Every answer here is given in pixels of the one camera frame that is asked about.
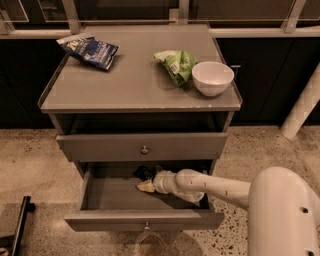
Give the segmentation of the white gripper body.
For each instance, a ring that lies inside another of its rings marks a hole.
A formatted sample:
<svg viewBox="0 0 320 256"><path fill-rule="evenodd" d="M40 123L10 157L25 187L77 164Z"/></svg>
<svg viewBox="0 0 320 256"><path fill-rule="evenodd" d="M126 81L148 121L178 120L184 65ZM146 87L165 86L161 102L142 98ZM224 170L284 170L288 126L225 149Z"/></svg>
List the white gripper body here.
<svg viewBox="0 0 320 256"><path fill-rule="evenodd" d="M155 190L162 194L175 194L177 186L175 182L176 174L171 171L160 171L153 179Z"/></svg>

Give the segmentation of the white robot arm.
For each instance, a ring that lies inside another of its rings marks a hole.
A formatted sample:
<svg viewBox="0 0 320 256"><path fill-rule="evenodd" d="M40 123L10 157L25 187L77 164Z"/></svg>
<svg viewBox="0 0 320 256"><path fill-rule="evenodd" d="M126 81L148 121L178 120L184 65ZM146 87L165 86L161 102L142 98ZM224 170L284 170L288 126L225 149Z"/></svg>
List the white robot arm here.
<svg viewBox="0 0 320 256"><path fill-rule="evenodd" d="M320 198L287 168L266 168L250 182L145 166L134 175L142 181L141 191L171 193L193 203L208 195L246 210L248 256L319 256Z"/></svg>

